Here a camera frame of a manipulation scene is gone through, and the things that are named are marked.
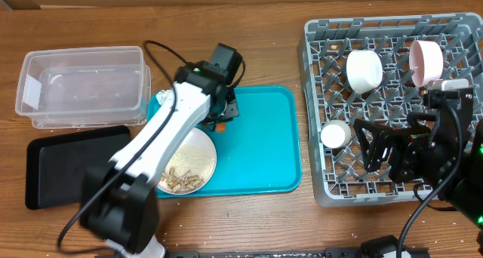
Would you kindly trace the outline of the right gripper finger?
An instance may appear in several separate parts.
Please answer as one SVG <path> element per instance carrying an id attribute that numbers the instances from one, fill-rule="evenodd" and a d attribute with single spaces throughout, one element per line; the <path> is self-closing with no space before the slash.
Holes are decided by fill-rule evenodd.
<path id="1" fill-rule="evenodd" d="M 410 143 L 414 128 L 393 129 L 383 124 L 357 118 L 353 128 L 360 144 L 366 171 L 377 171 L 383 162 L 397 168 Z"/>
<path id="2" fill-rule="evenodd" d="M 425 127 L 420 121 L 430 121 L 434 122 L 436 120 L 436 115 L 427 114 L 423 112 L 409 112 L 406 117 L 406 122 L 409 127 Z"/>

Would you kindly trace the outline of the small white cup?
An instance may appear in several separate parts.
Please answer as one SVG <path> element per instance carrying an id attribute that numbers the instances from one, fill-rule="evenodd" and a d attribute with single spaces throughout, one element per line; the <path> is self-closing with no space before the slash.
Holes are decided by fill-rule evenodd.
<path id="1" fill-rule="evenodd" d="M 320 140 L 329 149 L 345 146 L 351 139 L 349 125 L 341 120 L 330 120 L 321 129 Z"/>

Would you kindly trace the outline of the pink white bowl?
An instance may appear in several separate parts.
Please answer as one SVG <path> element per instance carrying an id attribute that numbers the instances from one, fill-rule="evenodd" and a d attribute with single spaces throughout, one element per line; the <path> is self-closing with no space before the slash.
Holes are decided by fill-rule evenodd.
<path id="1" fill-rule="evenodd" d="M 409 51 L 409 66 L 413 72 L 412 82 L 417 88 L 440 79 L 444 60 L 439 44 L 434 41 L 413 41 Z"/>

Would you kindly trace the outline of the orange carrot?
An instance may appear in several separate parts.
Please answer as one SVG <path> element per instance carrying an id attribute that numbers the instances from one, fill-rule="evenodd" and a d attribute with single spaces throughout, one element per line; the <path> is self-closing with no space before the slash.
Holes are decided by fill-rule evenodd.
<path id="1" fill-rule="evenodd" d="M 222 133 L 225 130 L 226 130 L 226 124 L 225 123 L 217 124 L 216 127 L 215 127 L 215 131 L 217 133 Z"/>

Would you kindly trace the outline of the white saucer bowl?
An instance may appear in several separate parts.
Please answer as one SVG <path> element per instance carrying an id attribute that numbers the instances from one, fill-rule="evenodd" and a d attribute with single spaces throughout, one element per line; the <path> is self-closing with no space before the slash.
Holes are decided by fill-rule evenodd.
<path id="1" fill-rule="evenodd" d="M 346 60 L 346 75 L 350 87 L 363 94 L 380 86 L 383 67 L 378 54 L 370 50 L 354 50 Z"/>

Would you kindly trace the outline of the white napkin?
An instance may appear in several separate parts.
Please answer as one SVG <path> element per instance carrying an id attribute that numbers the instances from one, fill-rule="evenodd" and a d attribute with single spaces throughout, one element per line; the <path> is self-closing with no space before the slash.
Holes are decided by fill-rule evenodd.
<path id="1" fill-rule="evenodd" d="M 166 102 L 172 102 L 174 100 L 174 92 L 172 90 L 159 91 L 155 98 L 160 106 L 163 106 Z"/>

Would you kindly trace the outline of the white plate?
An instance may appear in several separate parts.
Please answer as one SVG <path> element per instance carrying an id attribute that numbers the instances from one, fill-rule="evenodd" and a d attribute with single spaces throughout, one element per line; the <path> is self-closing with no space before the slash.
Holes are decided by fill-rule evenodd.
<path id="1" fill-rule="evenodd" d="M 190 170 L 192 174 L 199 175 L 204 182 L 198 189 L 190 192 L 174 194 L 166 192 L 159 186 L 158 190 L 172 195 L 186 195 L 200 190 L 213 176 L 216 165 L 217 153 L 211 138 L 198 128 L 193 128 L 168 162 L 165 171 L 174 167 L 176 175 L 179 176 Z"/>

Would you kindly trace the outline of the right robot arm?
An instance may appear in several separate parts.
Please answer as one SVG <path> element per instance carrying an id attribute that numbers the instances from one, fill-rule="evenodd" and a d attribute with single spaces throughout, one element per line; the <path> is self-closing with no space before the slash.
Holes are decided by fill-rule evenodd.
<path id="1" fill-rule="evenodd" d="M 473 89 L 427 90 L 429 112 L 410 112 L 406 128 L 392 128 L 356 119 L 354 130 L 364 168 L 374 172 L 390 166 L 394 183 L 423 179 L 445 187 L 438 197 L 482 227 L 482 124 L 471 131 Z"/>

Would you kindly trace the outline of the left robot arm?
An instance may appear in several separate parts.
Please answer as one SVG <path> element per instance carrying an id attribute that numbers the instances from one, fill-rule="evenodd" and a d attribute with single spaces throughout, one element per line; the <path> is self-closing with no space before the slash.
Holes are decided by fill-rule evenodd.
<path id="1" fill-rule="evenodd" d="M 235 88 L 245 73 L 242 55 L 218 44 L 208 61 L 185 61 L 168 98 L 148 124 L 106 164 L 88 167 L 81 207 L 71 219 L 118 255 L 163 257 L 158 228 L 157 185 L 168 162 L 199 124 L 212 130 L 238 116 Z"/>

